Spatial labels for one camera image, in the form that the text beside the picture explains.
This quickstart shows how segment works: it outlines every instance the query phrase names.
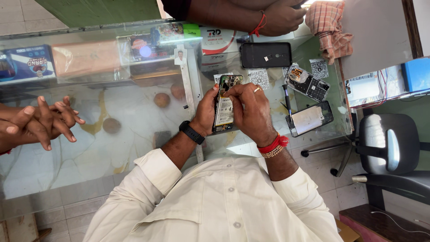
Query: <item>shirt cuff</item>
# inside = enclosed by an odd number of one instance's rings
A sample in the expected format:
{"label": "shirt cuff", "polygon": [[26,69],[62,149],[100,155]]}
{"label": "shirt cuff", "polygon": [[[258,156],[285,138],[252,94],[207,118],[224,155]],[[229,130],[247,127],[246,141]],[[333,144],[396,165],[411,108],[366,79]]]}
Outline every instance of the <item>shirt cuff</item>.
{"label": "shirt cuff", "polygon": [[161,149],[154,149],[134,162],[142,169],[151,183],[166,196],[181,178],[181,171]]}
{"label": "shirt cuff", "polygon": [[272,184],[286,204],[300,201],[318,188],[300,167],[292,176],[281,181],[272,181]]}

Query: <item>black phone case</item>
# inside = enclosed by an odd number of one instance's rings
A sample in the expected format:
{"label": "black phone case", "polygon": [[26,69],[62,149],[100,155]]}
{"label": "black phone case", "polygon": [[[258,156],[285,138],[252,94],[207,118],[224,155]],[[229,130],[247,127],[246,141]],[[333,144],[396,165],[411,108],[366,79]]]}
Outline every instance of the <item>black phone case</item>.
{"label": "black phone case", "polygon": [[289,67],[292,65],[291,44],[243,43],[240,46],[240,62],[243,68]]}
{"label": "black phone case", "polygon": [[315,130],[315,129],[319,128],[319,127],[322,127],[322,126],[324,126],[324,125],[326,125],[326,124],[329,124],[329,123],[331,123],[331,122],[333,122],[333,121],[335,120],[335,118],[334,118],[334,116],[333,116],[333,113],[332,113],[332,108],[330,107],[330,103],[329,103],[328,101],[319,102],[319,103],[317,103],[317,104],[315,104],[315,105],[309,106],[309,107],[307,107],[307,108],[305,108],[305,109],[302,109],[302,110],[300,110],[300,111],[298,111],[298,112],[304,111],[304,110],[306,110],[306,109],[308,109],[308,108],[312,108],[312,107],[314,107],[314,106],[320,106],[320,107],[322,107],[324,110],[327,110],[327,111],[328,111],[328,113],[327,113],[326,115],[324,115],[324,123],[323,123],[321,126],[318,126],[318,127],[314,128],[314,129],[311,129],[311,130],[309,130],[309,131],[306,131],[306,132],[304,132],[304,133],[301,133],[301,134],[299,134],[299,135],[297,135],[297,136],[294,136],[293,131],[292,131],[292,130],[295,128],[295,125],[294,125],[294,122],[293,122],[293,121],[292,121],[292,119],[291,119],[291,116],[290,116],[290,115],[287,115],[287,116],[285,117],[285,120],[287,121],[287,124],[288,124],[288,128],[290,129],[290,133],[291,133],[291,135],[292,135],[294,138],[299,137],[299,136],[301,136],[302,134],[309,133],[309,132],[311,132],[311,131],[313,131],[313,130]]}

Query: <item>green wall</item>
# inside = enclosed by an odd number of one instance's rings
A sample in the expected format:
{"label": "green wall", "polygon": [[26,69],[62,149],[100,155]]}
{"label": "green wall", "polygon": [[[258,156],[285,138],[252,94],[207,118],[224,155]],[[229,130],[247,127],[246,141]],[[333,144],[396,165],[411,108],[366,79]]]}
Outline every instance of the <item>green wall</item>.
{"label": "green wall", "polygon": [[[404,101],[415,100],[417,97],[402,99]],[[391,100],[379,107],[373,108],[375,114],[400,113],[411,117],[417,125],[421,142],[430,142],[430,95],[424,96],[413,102]],[[420,161],[415,170],[430,171],[430,152],[421,151]]]}
{"label": "green wall", "polygon": [[157,0],[36,0],[69,28],[160,19]]}

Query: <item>potato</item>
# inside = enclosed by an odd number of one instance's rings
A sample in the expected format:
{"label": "potato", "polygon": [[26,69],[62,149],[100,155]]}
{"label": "potato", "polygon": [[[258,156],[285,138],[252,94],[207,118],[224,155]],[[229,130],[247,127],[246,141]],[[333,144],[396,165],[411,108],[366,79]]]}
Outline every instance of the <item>potato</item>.
{"label": "potato", "polygon": [[121,123],[115,118],[107,118],[103,121],[103,129],[110,134],[118,133]]}
{"label": "potato", "polygon": [[165,108],[170,103],[170,97],[165,93],[157,93],[154,97],[154,103],[160,108]]}
{"label": "potato", "polygon": [[182,84],[173,84],[170,87],[170,91],[172,92],[172,95],[178,100],[181,100],[183,97],[185,97],[185,89]]}

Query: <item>white cable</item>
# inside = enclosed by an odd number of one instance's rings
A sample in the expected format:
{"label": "white cable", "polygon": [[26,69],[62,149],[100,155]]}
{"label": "white cable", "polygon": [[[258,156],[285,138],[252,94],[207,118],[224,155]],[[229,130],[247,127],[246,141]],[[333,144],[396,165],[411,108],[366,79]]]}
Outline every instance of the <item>white cable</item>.
{"label": "white cable", "polygon": [[401,228],[402,230],[404,230],[404,231],[406,231],[406,232],[410,232],[410,233],[425,233],[425,234],[427,234],[428,236],[430,236],[430,234],[428,234],[428,233],[426,233],[426,232],[423,232],[423,231],[409,231],[409,230],[405,230],[405,229],[403,229],[402,227],[400,227],[400,225],[398,225],[395,221],[394,221],[394,219],[390,216],[390,215],[388,215],[388,214],[386,214],[386,213],[383,213],[383,212],[377,212],[377,211],[375,211],[375,212],[370,212],[371,214],[373,214],[373,213],[381,213],[381,214],[385,214],[385,215],[387,215],[397,226],[399,226],[399,228]]}

